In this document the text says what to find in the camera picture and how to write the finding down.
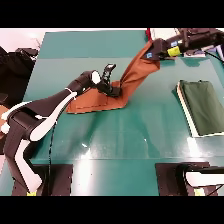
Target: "green table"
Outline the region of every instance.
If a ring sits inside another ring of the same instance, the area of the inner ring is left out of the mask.
[[[144,31],[60,32],[45,35],[24,101],[53,95],[85,70],[116,63],[118,80],[145,44]],[[208,161],[224,166],[224,137],[192,139],[173,92],[180,79],[208,80],[224,105],[224,71],[213,58],[164,61],[119,110],[63,113],[55,129],[52,163],[74,164],[71,195],[158,195],[155,163]],[[48,163],[51,132],[32,162]],[[5,163],[0,195],[11,195]]]

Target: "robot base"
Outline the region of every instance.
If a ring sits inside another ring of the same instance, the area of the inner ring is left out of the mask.
[[[48,196],[48,165],[33,165],[35,168],[42,169],[46,174],[43,184],[37,190],[37,196]],[[50,176],[49,196],[70,196],[72,183],[73,165],[52,164]],[[17,181],[14,183],[12,196],[26,196],[26,189]]]
[[[183,172],[176,172],[180,164],[191,164],[201,168],[210,167],[208,162],[186,162],[186,163],[156,163],[156,175],[160,196],[195,196],[194,188],[184,180]],[[215,186],[203,187],[205,195],[216,189]]]

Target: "white wall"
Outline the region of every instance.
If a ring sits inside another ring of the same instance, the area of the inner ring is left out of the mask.
[[[146,30],[146,28],[0,28],[0,46],[7,52],[17,48],[38,49],[45,32],[58,31],[94,31],[94,30]]]

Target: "rust-colored fabric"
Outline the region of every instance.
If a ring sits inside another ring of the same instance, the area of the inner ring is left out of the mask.
[[[5,121],[2,120],[1,117],[2,117],[2,114],[5,113],[6,111],[8,111],[8,109],[6,107],[0,105],[0,128],[5,123]],[[2,139],[3,136],[4,136],[4,134],[0,130],[0,139]]]
[[[159,61],[141,59],[144,53],[150,48],[152,41],[146,43],[143,49],[133,58],[126,68],[120,81],[112,82],[113,86],[121,86],[121,96],[113,98],[97,89],[90,89],[83,95],[73,100],[66,108],[67,113],[86,113],[92,111],[112,110],[123,108],[128,102],[128,98],[134,93],[144,79],[160,69]]]

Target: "sticker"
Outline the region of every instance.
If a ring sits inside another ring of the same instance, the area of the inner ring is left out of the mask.
[[[195,196],[205,196],[205,191],[203,188],[195,188],[194,194]]]
[[[31,193],[27,192],[26,196],[37,196],[37,192],[36,191],[35,192],[31,192]]]
[[[147,57],[147,58],[151,58],[151,57],[152,57],[152,53],[148,53],[148,54],[146,55],[146,57]]]
[[[174,57],[180,54],[180,48],[178,46],[173,47],[168,50],[168,54],[170,57]]]
[[[177,41],[174,41],[171,43],[171,47],[176,47],[177,46]]]

